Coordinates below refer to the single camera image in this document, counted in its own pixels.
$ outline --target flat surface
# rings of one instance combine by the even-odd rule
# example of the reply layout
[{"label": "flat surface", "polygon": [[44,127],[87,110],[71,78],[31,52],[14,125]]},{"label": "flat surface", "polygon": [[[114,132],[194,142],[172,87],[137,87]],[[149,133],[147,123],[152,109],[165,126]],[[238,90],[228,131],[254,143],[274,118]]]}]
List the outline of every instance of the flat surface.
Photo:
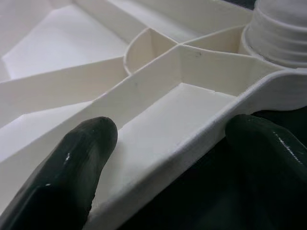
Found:
[{"label": "flat surface", "polygon": [[145,177],[233,99],[181,83],[124,125],[117,147],[102,170],[93,209]]},{"label": "flat surface", "polygon": [[47,133],[91,102],[24,114],[0,129],[0,161]]},{"label": "flat surface", "polygon": [[75,5],[50,13],[2,59],[12,79],[124,55],[127,44]]},{"label": "flat surface", "polygon": [[111,2],[133,15],[148,27],[163,33],[177,42],[185,42],[202,35],[137,1],[112,0]]}]

